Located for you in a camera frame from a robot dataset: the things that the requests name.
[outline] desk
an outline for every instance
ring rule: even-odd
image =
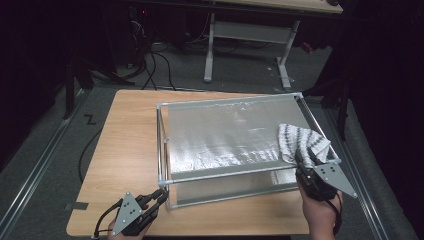
[[[338,13],[343,12],[340,6],[331,6],[326,1],[294,1],[294,0],[218,0],[218,2],[233,3],[233,4],[247,4],[258,7],[271,7],[271,8],[287,8],[295,10],[309,10],[320,11],[325,13]],[[232,38],[249,41],[260,41],[269,43],[282,44],[281,55],[277,57],[278,70],[284,89],[290,90],[290,78],[286,70],[286,60],[289,55],[291,46],[297,33],[300,21],[294,20],[291,28],[270,27],[264,25],[253,25],[243,23],[232,23],[227,21],[215,21],[215,14],[211,15],[209,26],[209,45],[208,53],[206,55],[205,75],[204,81],[212,81],[213,70],[213,52],[214,52],[214,38]]]
[[[124,197],[158,187],[156,103],[252,96],[251,94],[118,91],[78,195],[86,210],[74,209],[72,236],[90,236],[100,215]],[[106,229],[115,212],[104,219]],[[307,234],[298,191],[201,204],[175,210],[164,205],[149,236],[243,236]]]

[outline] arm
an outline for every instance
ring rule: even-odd
[[[318,202],[309,198],[301,184],[298,183],[300,194],[303,199],[303,214],[309,224],[311,240],[333,240],[333,226],[336,221],[334,210],[326,202]],[[342,193],[337,192],[342,200]],[[336,196],[330,201],[340,211],[341,202]]]

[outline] metal bracket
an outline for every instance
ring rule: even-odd
[[[353,189],[343,170],[336,163],[327,163],[317,165],[314,168],[317,175],[327,184],[339,189],[340,191],[357,198],[358,194]]]
[[[127,192],[119,210],[118,217],[116,218],[115,226],[113,227],[113,236],[116,236],[122,232],[122,230],[128,227],[128,225],[139,218],[142,214],[143,210],[141,209],[140,205],[137,203],[131,193]]]

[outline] black and white striped towel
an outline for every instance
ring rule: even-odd
[[[308,148],[316,155],[322,163],[327,161],[327,153],[331,142],[321,134],[305,128],[296,127],[289,124],[280,124],[278,141],[282,158],[285,162],[295,163],[294,156],[299,149],[305,167],[313,168],[314,162],[308,154]]]

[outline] gray carpet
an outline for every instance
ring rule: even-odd
[[[156,48],[165,49],[165,45]],[[282,88],[276,64],[272,58],[247,57],[243,49],[232,54],[216,54],[214,79],[206,84],[202,81],[205,50],[184,51],[168,47],[160,52],[170,62],[172,83],[178,89],[246,92],[276,94],[286,92]],[[287,61],[287,69],[293,78],[291,91],[302,91],[312,87],[331,49],[316,50],[311,54],[293,48]],[[149,70],[152,61],[146,57]],[[165,61],[156,57],[156,71],[153,81],[161,88],[169,88],[168,68]],[[132,70],[120,69],[120,74]],[[140,89],[148,78],[146,72],[131,79]],[[48,167],[43,172],[35,191],[20,213],[16,222],[11,222],[7,239],[89,239],[67,235],[72,203],[76,200],[81,186],[78,174],[79,159],[90,139],[101,130],[108,114],[115,92],[125,88],[113,82],[96,81],[92,91],[80,95],[80,107],[65,129],[62,138],[49,155]],[[349,105],[346,124],[346,142],[340,141],[335,132],[334,110],[321,109],[320,98],[308,98],[309,106],[333,147],[345,164],[345,173],[360,187],[364,197],[345,197],[343,225],[338,239],[417,239],[414,230],[404,217],[381,173],[372,152],[369,150],[353,106]],[[24,186],[25,181],[37,166],[40,157],[56,130],[64,123],[65,95],[62,90],[56,97],[56,104],[33,127],[30,136],[21,146],[7,168],[0,175],[0,216],[5,216],[9,206]],[[96,146],[97,138],[88,145],[81,161],[84,176]],[[308,239],[305,235],[291,236],[294,240]]]

